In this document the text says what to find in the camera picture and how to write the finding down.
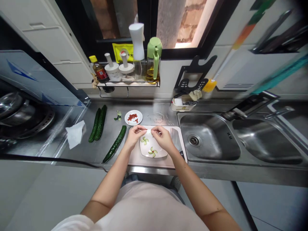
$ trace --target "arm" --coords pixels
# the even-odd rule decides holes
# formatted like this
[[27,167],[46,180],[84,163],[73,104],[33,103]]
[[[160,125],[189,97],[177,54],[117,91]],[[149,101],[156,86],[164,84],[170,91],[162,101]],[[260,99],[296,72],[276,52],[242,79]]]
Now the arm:
[[80,214],[86,215],[96,223],[109,213],[119,194],[131,151],[135,147],[136,142],[145,133],[146,129],[141,125],[134,126],[129,130],[127,140],[115,163]]
[[241,230],[219,200],[185,162],[174,146],[170,133],[161,126],[152,128],[151,132],[159,145],[165,149],[172,158],[176,173],[196,214],[201,218],[209,230]]

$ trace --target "pink cutting board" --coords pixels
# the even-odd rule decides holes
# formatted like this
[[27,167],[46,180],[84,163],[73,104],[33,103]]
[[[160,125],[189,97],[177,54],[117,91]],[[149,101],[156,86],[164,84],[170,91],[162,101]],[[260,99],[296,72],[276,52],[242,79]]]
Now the pink cutting board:
[[[151,129],[155,126],[149,126],[149,125],[144,125],[146,129]],[[170,128],[174,128],[179,132],[180,136],[180,142],[183,150],[183,154],[185,157],[186,163],[187,161],[187,156],[186,156],[186,151],[185,151],[185,146],[183,142],[183,137],[181,133],[181,129],[176,126],[163,126],[165,129],[167,129],[170,132]],[[170,157],[170,155],[167,155],[162,158],[149,158],[145,157],[141,154],[140,151],[140,142],[137,142],[135,145],[135,148],[131,152],[131,156],[128,161],[128,165],[131,166],[146,166],[146,167],[161,167],[161,168],[173,168],[174,169],[174,164],[173,161]]]

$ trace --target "sponge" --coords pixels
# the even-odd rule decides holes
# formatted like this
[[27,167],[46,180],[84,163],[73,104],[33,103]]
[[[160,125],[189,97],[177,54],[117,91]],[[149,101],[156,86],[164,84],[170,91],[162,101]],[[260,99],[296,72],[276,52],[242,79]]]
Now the sponge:
[[216,84],[217,84],[216,80],[209,80],[202,90],[204,92],[211,92],[216,87]]
[[202,93],[200,90],[194,90],[189,93],[189,96],[193,101],[197,101],[202,97]]

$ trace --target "small white dish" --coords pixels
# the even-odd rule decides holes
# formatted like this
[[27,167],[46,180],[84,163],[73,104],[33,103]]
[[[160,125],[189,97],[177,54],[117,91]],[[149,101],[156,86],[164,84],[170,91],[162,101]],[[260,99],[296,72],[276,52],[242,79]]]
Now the small white dish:
[[[128,120],[129,116],[132,115],[132,114],[136,114],[137,117],[136,118],[132,118],[132,120]],[[137,110],[131,110],[129,112],[126,113],[125,117],[125,122],[130,125],[130,126],[135,126],[137,124],[140,124],[142,119],[143,119],[143,116],[142,116],[142,113],[140,111],[137,111]]]
[[143,156],[149,158],[162,158],[168,155],[152,136],[151,129],[148,129],[147,133],[140,138],[140,151]]

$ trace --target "hand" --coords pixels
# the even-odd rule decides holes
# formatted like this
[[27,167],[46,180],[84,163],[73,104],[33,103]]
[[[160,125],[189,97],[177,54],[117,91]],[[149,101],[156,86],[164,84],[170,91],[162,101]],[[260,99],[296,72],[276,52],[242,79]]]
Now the hand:
[[156,126],[151,129],[151,133],[159,146],[166,150],[169,154],[172,152],[172,150],[176,149],[167,129],[163,128],[162,126]]
[[145,127],[141,125],[134,126],[129,130],[127,140],[124,146],[128,147],[130,151],[132,151],[140,137],[142,137],[146,133],[147,129]]

